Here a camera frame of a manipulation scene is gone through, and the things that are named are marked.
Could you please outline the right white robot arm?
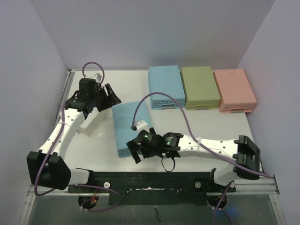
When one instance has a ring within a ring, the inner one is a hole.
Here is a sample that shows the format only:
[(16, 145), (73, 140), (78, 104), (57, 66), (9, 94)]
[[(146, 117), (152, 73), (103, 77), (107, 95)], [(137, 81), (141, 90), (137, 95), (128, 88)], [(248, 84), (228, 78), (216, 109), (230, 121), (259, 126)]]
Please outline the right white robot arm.
[(200, 157), (223, 160), (221, 167), (211, 170), (209, 187), (218, 192), (236, 179), (258, 180), (260, 171), (260, 150), (247, 136), (237, 140), (193, 139), (181, 133), (166, 133), (163, 136), (154, 129), (141, 130), (137, 137), (127, 142), (127, 147), (136, 163), (141, 158)]

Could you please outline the large blue perforated basket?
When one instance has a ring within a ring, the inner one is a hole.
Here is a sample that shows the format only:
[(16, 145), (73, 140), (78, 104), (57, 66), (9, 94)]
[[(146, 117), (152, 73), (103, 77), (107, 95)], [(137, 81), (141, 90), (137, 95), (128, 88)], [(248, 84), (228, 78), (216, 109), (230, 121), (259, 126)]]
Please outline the large blue perforated basket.
[(177, 65), (149, 67), (148, 85), (150, 93), (162, 92), (173, 97), (176, 102), (164, 95), (150, 96), (150, 105), (153, 110), (184, 107), (185, 93)]

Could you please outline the small blue perforated basket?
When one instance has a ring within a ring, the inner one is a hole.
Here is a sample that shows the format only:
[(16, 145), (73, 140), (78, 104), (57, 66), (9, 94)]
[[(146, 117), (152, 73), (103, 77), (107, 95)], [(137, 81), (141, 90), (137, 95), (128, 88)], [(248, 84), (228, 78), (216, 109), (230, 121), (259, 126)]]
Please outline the small blue perforated basket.
[(112, 117), (115, 132), (115, 140), (120, 158), (130, 157), (131, 153), (126, 143), (137, 136), (137, 132), (131, 129), (134, 112), (139, 101), (114, 105)]

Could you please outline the yellow-green perforated basket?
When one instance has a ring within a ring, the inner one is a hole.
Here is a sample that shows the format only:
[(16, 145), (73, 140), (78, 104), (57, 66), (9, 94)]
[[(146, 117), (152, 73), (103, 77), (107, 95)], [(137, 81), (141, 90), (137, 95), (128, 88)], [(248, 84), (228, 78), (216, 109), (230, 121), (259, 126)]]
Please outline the yellow-green perforated basket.
[(186, 110), (216, 109), (221, 97), (210, 66), (182, 67)]

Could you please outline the pink perforated basket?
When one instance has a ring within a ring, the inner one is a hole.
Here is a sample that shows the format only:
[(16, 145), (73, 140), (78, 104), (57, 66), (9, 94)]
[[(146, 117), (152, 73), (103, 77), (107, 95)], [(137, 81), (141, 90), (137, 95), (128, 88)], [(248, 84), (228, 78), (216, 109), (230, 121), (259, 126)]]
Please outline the pink perforated basket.
[(218, 69), (213, 72), (221, 100), (220, 113), (254, 110), (257, 100), (243, 69)]

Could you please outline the white perforated basket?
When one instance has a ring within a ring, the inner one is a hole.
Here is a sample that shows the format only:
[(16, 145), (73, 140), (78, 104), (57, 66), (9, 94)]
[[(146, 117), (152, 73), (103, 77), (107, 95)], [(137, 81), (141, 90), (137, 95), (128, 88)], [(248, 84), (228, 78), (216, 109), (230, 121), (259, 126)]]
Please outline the white perforated basket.
[(105, 109), (99, 112), (97, 108), (94, 108), (76, 132), (85, 137), (91, 137), (96, 129), (102, 124), (110, 111), (111, 109)]

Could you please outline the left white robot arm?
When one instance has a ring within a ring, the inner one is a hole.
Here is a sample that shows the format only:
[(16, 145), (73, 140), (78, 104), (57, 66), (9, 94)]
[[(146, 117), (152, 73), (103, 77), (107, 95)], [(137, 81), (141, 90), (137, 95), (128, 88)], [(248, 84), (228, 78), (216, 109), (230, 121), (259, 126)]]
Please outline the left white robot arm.
[(27, 155), (30, 180), (35, 188), (41, 186), (64, 190), (78, 185), (89, 193), (95, 188), (91, 171), (69, 168), (64, 161), (67, 149), (78, 128), (93, 111), (102, 112), (121, 103), (110, 84), (101, 85), (95, 79), (82, 78), (79, 89), (65, 102), (61, 119), (46, 142)]

